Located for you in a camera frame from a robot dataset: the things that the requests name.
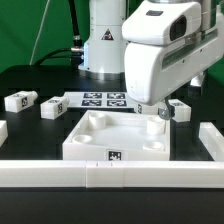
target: white tray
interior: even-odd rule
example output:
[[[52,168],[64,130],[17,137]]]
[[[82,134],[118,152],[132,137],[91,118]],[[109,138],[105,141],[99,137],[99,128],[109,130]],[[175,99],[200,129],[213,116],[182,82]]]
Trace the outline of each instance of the white tray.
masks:
[[[88,110],[63,143],[63,160],[168,161],[169,157],[170,122],[157,115]]]

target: white block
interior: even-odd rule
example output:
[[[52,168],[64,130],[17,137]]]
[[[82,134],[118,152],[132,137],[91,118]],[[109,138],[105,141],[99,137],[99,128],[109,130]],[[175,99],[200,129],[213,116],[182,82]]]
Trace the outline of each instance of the white block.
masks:
[[[87,162],[86,187],[123,187],[123,163]]]
[[[191,120],[191,107],[177,99],[169,100],[169,103],[175,107],[173,120],[176,122],[187,122]]]
[[[200,124],[199,138],[215,161],[224,161],[224,137],[212,123]]]
[[[38,97],[35,91],[20,91],[11,96],[5,97],[5,110],[18,113],[34,104],[34,100]]]
[[[8,137],[7,122],[0,121],[0,147]]]
[[[223,188],[224,163],[124,162],[124,187]]]
[[[42,103],[41,118],[54,120],[67,111],[69,99],[67,97],[53,97]]]
[[[0,187],[85,187],[86,163],[0,161]]]

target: white box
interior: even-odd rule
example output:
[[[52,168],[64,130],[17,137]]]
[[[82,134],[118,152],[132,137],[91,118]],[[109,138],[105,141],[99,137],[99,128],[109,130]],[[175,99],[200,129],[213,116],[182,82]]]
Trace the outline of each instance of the white box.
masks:
[[[67,111],[69,99],[67,97],[53,97],[40,105],[41,118],[54,120]]]
[[[157,119],[160,119],[158,115],[89,110],[64,141],[63,159],[167,161],[170,158],[170,121],[161,123]],[[149,132],[152,122],[158,123],[159,128]]]

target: cable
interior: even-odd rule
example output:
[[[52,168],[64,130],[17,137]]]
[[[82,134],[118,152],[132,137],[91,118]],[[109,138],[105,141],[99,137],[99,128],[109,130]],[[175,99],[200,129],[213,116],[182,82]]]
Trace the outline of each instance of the cable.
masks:
[[[71,49],[70,48],[62,48],[62,49],[58,49],[58,50],[52,51],[49,54],[45,55],[43,58],[39,59],[34,65],[40,65],[46,59],[52,58],[51,56],[53,56],[55,54],[62,53],[62,52],[71,52]]]
[[[40,24],[39,32],[38,32],[38,35],[37,35],[37,38],[36,38],[36,41],[35,41],[35,44],[34,44],[34,47],[33,47],[32,56],[30,58],[30,65],[33,64],[33,59],[34,59],[34,56],[35,56],[35,53],[36,53],[36,48],[37,48],[42,30],[43,30],[43,26],[44,26],[44,22],[45,22],[47,12],[48,12],[50,1],[51,0],[48,0],[47,3],[46,3],[46,6],[45,6],[45,10],[44,10],[44,14],[43,14],[42,21],[41,21],[41,24]]]
[[[73,44],[74,46],[80,47],[82,46],[82,40],[79,34],[79,26],[78,26],[77,14],[76,14],[75,2],[74,0],[68,0],[68,3],[69,3],[70,14],[72,19]]]
[[[71,58],[72,55],[64,55],[64,56],[51,56],[51,57],[48,57],[48,58],[43,58],[39,61],[37,61],[35,63],[35,65],[41,65],[45,60],[48,60],[48,59],[57,59],[57,58]]]

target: white wall segment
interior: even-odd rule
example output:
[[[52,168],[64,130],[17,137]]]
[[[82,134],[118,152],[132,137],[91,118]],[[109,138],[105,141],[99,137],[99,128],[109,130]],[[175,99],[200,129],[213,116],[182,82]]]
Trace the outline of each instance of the white wall segment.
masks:
[[[0,161],[0,187],[85,187],[86,163]]]

